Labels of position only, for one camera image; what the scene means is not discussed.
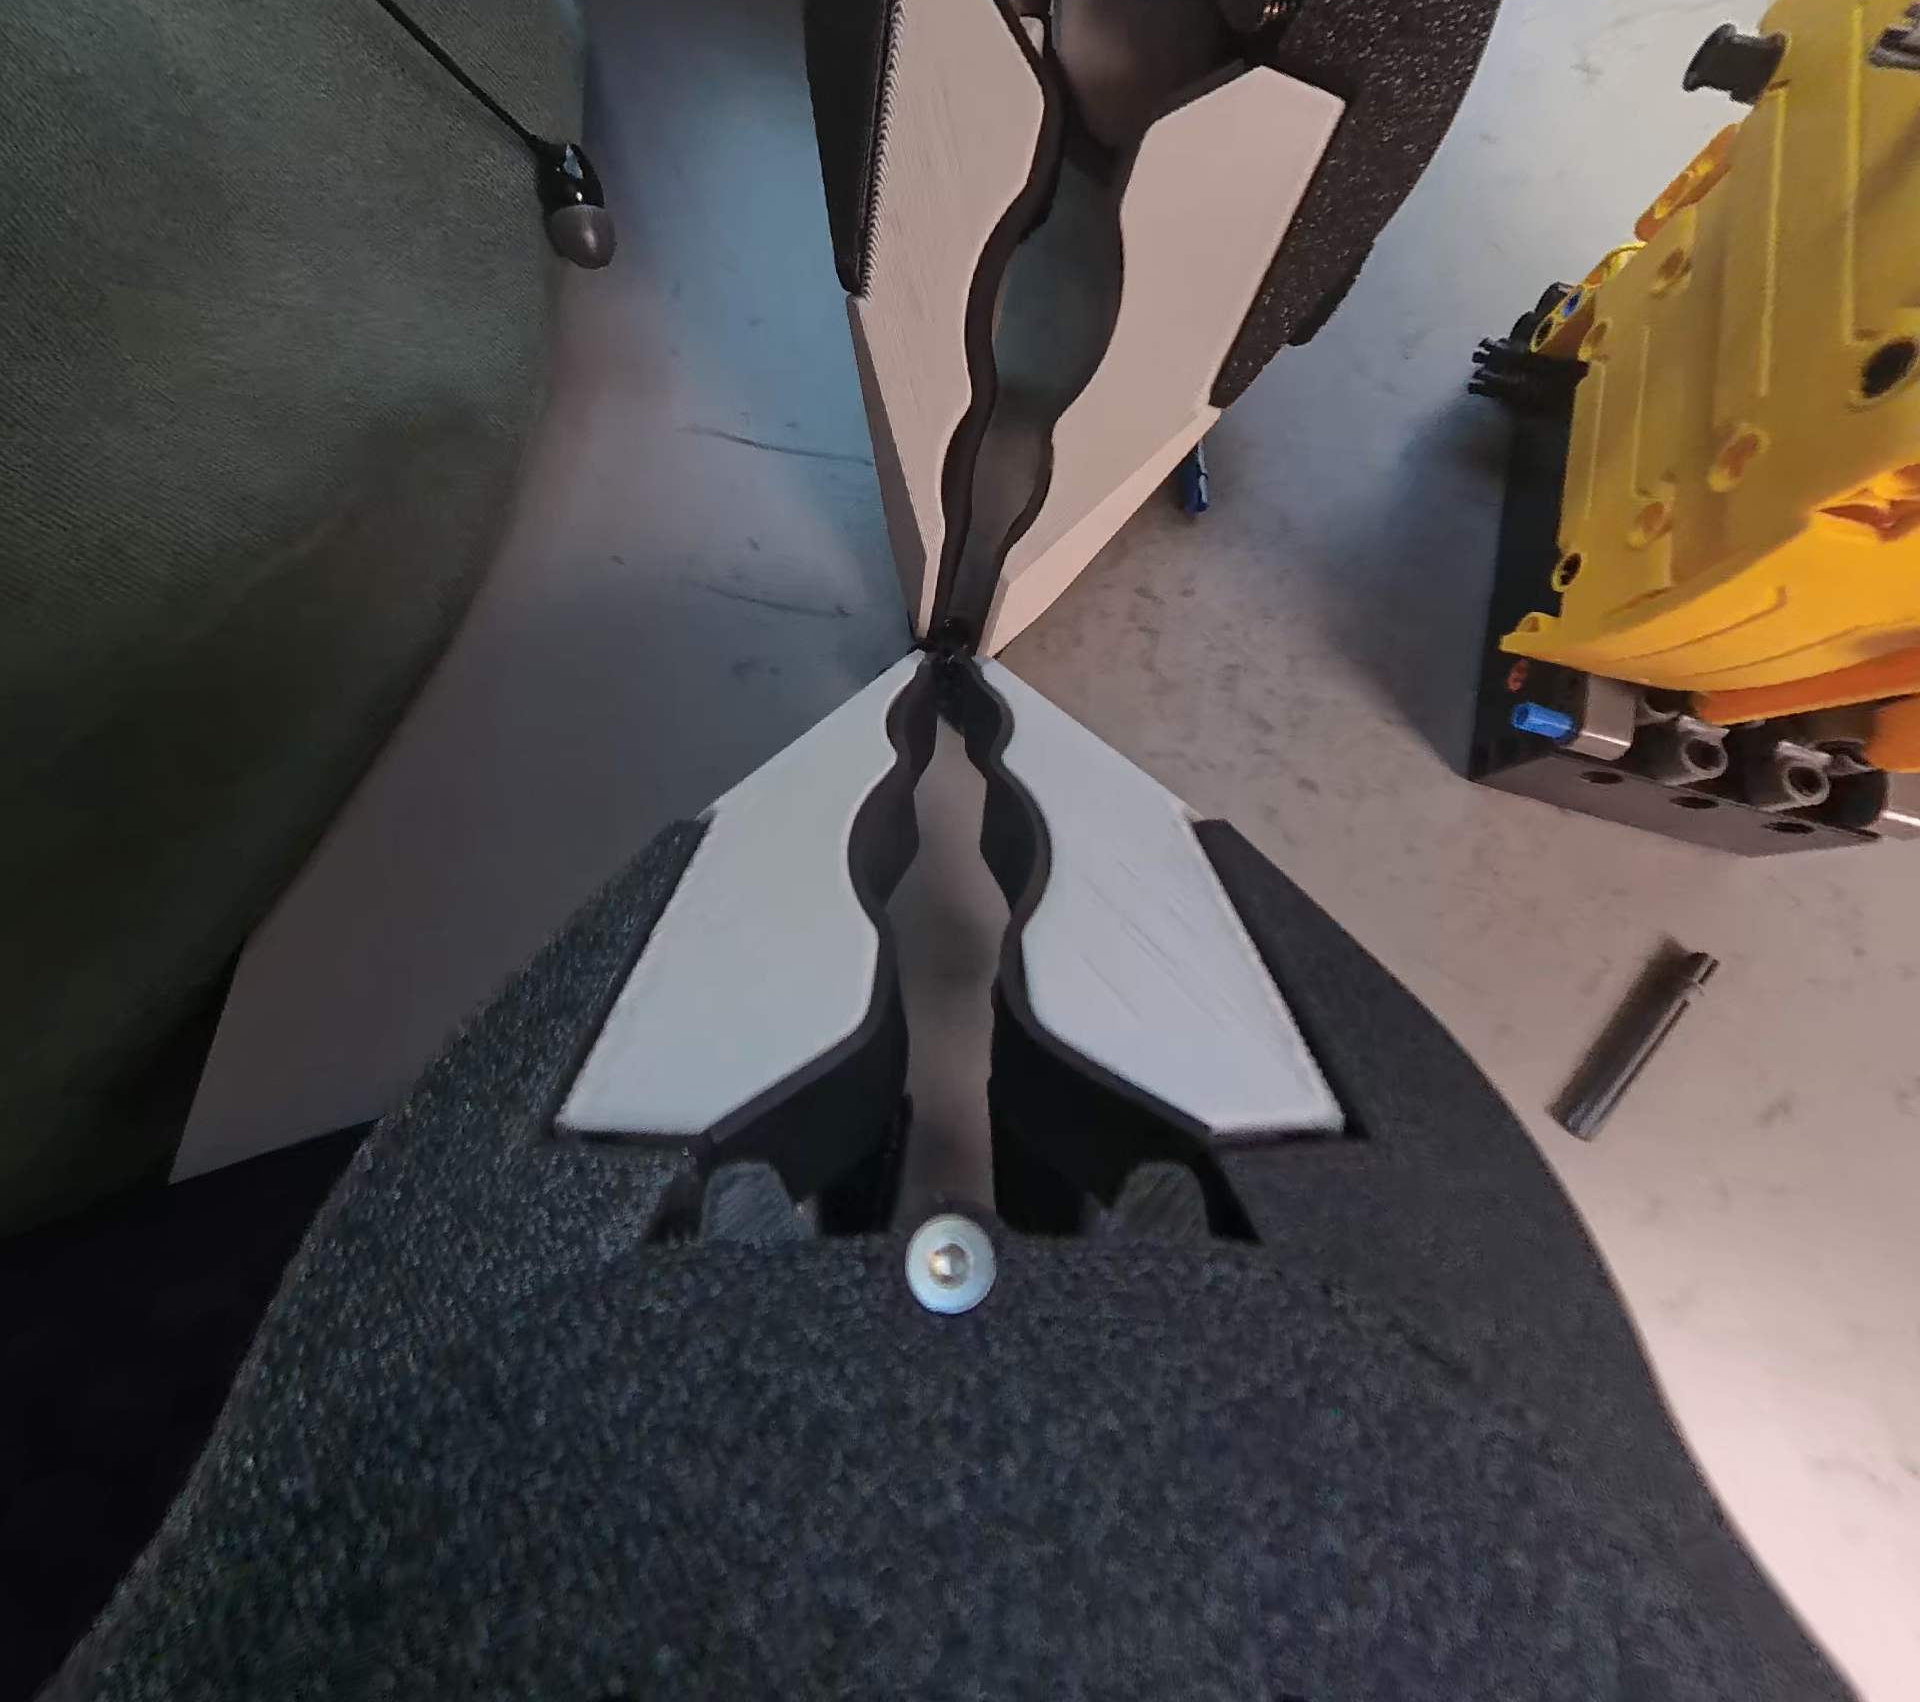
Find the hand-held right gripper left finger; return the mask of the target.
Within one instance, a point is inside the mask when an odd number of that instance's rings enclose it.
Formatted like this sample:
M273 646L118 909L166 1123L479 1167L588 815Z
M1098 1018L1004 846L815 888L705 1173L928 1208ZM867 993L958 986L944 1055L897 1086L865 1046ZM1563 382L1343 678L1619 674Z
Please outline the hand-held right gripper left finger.
M828 1236L891 1226L914 1116L891 903L937 700L907 655L708 807L556 1137L769 1164Z

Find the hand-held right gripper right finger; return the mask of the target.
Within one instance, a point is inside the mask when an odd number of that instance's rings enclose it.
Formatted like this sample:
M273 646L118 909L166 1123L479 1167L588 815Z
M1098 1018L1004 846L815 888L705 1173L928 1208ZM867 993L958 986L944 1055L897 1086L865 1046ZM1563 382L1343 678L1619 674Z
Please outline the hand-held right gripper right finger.
M992 982L999 1219L1076 1236L1132 1182L1196 1233L1251 1236L1239 1152L1347 1136L1203 820L999 660L959 664L982 861L1006 903Z

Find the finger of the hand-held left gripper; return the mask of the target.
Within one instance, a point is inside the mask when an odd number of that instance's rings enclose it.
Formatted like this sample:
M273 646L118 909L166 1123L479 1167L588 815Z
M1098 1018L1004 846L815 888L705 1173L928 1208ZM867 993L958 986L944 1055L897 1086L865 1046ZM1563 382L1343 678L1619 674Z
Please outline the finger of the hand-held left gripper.
M1041 41L1000 0L893 0L888 17L849 335L914 634L955 616L1000 286L1059 172Z
M1143 131L1117 206L1117 322L1052 426L1044 498L1004 557L982 655L1055 604L1212 430L1218 372L1343 111L1257 67Z

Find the yellow lego robot model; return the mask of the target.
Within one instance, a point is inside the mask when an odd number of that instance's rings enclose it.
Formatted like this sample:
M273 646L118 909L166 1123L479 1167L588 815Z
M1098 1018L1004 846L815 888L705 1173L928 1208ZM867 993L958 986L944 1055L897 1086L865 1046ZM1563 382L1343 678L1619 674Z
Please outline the yellow lego robot model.
M1774 857L1918 840L1918 0L1774 0L1742 106L1475 348L1510 420L1467 778Z

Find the short black lego axle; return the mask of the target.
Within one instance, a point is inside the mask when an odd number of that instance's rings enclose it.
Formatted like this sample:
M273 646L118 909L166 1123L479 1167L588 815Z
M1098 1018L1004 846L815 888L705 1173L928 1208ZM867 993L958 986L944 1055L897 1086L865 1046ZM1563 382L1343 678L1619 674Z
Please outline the short black lego axle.
M1569 1137L1594 1140L1602 1131L1718 971L1719 959L1698 949L1664 945L1648 956L1549 1103L1553 1122Z

